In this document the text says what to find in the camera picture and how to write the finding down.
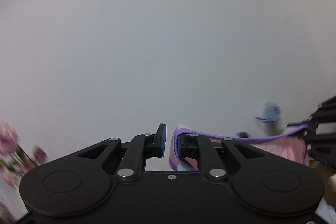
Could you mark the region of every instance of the purple trim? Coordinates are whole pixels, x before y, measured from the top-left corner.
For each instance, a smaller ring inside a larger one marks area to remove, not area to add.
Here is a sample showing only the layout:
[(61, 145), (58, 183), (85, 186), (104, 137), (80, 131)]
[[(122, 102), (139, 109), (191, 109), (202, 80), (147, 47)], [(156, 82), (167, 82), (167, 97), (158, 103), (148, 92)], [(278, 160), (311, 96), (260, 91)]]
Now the purple trim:
[(189, 171), (195, 171), (198, 170), (197, 168), (193, 167), (193, 165), (187, 161), (186, 159), (179, 159), (181, 161), (181, 163), (183, 163), (185, 168), (188, 168)]
[(170, 167), (171, 167), (175, 172), (177, 172), (177, 166), (175, 166), (175, 165), (173, 164), (173, 162), (171, 161), (171, 159), (169, 159), (169, 165), (170, 165)]
[[(265, 142), (270, 142), (279, 138), (285, 138), (287, 136), (293, 135), (295, 133), (297, 133), (298, 131), (307, 128), (308, 125), (307, 124), (302, 124), (300, 126), (292, 126), (292, 127), (287, 127), (285, 129), (285, 133), (281, 134), (281, 135), (277, 135), (277, 136), (271, 136), (271, 137), (264, 137), (264, 138), (240, 138), (240, 137), (232, 137), (238, 141), (241, 142), (246, 142), (246, 143), (253, 143), (253, 144), (259, 144), (259, 143), (265, 143)], [(203, 133), (203, 132), (198, 132), (198, 131), (194, 131), (191, 129), (187, 129), (187, 128), (180, 128), (174, 131), (173, 134), (173, 138), (174, 138), (174, 153), (175, 155), (179, 158), (179, 150), (178, 150), (178, 141), (179, 138), (178, 136), (181, 134), (198, 134), (198, 135), (202, 135), (211, 139), (216, 139), (216, 140), (221, 140), (226, 136), (220, 136), (220, 135), (213, 135), (213, 134), (209, 134), (209, 133)]]
[(332, 207), (332, 206), (330, 206), (330, 205), (328, 205), (328, 209), (329, 209), (329, 210), (333, 210), (333, 211), (335, 211), (335, 208)]
[(302, 155), (301, 164), (304, 164), (306, 161), (307, 151), (305, 150)]

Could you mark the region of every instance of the pink fabric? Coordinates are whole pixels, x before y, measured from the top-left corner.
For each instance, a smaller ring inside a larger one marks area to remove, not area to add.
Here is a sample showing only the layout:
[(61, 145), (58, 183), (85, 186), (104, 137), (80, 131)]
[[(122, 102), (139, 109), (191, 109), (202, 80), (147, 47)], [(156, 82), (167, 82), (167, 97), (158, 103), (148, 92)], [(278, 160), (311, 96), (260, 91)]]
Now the pink fabric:
[[(176, 128), (176, 130), (180, 128), (187, 128), (187, 127), (184, 125), (180, 125)], [(216, 139), (211, 139), (211, 141), (220, 142), (220, 140)], [(190, 158), (179, 159), (174, 153), (173, 145), (174, 145), (174, 136), (171, 140), (170, 156), (169, 156), (171, 167), (174, 170), (179, 169), (180, 166), (183, 166), (184, 170), (185, 169), (197, 170), (196, 160)], [(309, 165), (308, 157), (306, 156), (305, 142), (304, 140), (299, 139), (296, 136), (281, 137), (281, 135), (279, 135), (279, 138), (277, 139), (258, 144), (250, 143), (250, 145), (262, 149), (264, 151), (267, 151), (269, 153), (273, 153), (286, 159), (298, 162), (300, 164), (304, 164), (307, 166)]]

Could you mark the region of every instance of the screw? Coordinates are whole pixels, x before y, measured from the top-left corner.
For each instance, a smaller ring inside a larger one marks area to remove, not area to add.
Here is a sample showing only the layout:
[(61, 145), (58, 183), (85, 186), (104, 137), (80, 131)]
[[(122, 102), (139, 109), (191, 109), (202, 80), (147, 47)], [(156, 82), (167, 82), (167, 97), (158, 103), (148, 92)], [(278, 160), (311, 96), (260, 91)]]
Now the screw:
[(226, 174), (226, 171), (220, 168), (215, 168), (215, 169), (211, 169), (209, 174), (215, 178), (219, 178), (219, 177), (224, 176)]
[(130, 177), (131, 175), (134, 174), (134, 171), (130, 168), (123, 168), (118, 170), (117, 174), (121, 177)]
[(177, 176), (175, 176), (175, 175), (168, 175), (167, 178), (168, 178), (169, 180), (174, 180), (174, 179), (177, 178)]

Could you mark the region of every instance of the black metal frame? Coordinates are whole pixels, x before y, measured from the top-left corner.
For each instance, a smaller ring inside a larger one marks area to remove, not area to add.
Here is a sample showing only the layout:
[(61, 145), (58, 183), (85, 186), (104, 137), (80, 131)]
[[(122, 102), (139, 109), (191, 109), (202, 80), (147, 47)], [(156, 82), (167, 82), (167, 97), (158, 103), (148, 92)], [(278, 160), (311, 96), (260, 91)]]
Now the black metal frame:
[(299, 135), (307, 145), (308, 154), (314, 159), (336, 169), (336, 133), (316, 134), (321, 123), (336, 122), (336, 96), (320, 103), (316, 112), (312, 113), (307, 121), (308, 128)]
[[(298, 134), (313, 147), (318, 123), (305, 123)], [(20, 184), (29, 213), (18, 223), (325, 223), (314, 170), (232, 138), (182, 134), (181, 157), (199, 170), (145, 171), (146, 159), (164, 155), (165, 135), (160, 124), (156, 134), (104, 140), (31, 170)]]

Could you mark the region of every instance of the light blue fabric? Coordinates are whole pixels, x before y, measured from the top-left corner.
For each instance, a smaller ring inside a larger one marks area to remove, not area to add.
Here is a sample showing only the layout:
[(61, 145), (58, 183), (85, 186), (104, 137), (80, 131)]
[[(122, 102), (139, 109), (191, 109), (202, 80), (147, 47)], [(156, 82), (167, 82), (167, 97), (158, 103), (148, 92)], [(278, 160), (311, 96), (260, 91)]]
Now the light blue fabric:
[(336, 213), (332, 206), (328, 206), (326, 200), (322, 198), (320, 204), (315, 212), (320, 218), (329, 224), (336, 223)]

